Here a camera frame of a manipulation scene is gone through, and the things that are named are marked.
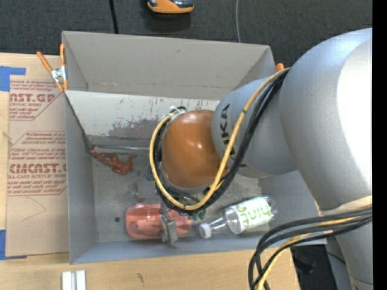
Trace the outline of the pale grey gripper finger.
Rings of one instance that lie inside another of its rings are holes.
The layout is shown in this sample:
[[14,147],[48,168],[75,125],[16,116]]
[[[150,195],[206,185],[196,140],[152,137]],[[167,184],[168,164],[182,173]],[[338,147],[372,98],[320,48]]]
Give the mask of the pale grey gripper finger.
[[169,235],[167,232],[166,216],[165,215],[160,216],[160,224],[161,224],[161,230],[159,231],[159,237],[160,237],[162,242],[168,242]]
[[175,243],[178,241],[178,233],[175,220],[167,221],[167,237],[170,243]]

